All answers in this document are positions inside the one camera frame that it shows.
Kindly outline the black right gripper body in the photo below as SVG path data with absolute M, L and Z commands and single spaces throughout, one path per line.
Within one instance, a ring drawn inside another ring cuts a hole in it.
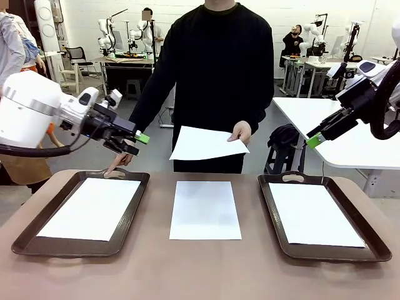
M 373 118 L 372 106 L 377 89 L 371 81 L 359 81 L 343 89 L 336 95 L 336 99 L 347 111 L 347 115 L 360 119 L 364 124 L 369 124 Z

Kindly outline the person's left hand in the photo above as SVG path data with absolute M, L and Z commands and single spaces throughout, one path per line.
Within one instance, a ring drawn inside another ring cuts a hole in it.
M 250 143 L 251 136 L 252 131 L 250 125 L 246 121 L 240 121 L 234 126 L 233 132 L 227 141 L 233 142 L 240 140 L 247 146 Z

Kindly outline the person's right hand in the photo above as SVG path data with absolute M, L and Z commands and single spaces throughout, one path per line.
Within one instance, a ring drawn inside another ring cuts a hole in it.
M 114 171 L 119 166 L 127 166 L 132 161 L 133 155 L 128 153 L 118 154 L 111 165 L 108 167 L 107 171 L 104 173 L 107 176 L 109 173 Z

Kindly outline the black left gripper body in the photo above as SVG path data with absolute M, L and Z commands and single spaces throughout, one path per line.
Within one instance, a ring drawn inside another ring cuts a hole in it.
M 81 134 L 93 140 L 112 138 L 133 138 L 136 135 L 137 126 L 118 114 L 98 103 L 87 112 L 81 125 Z

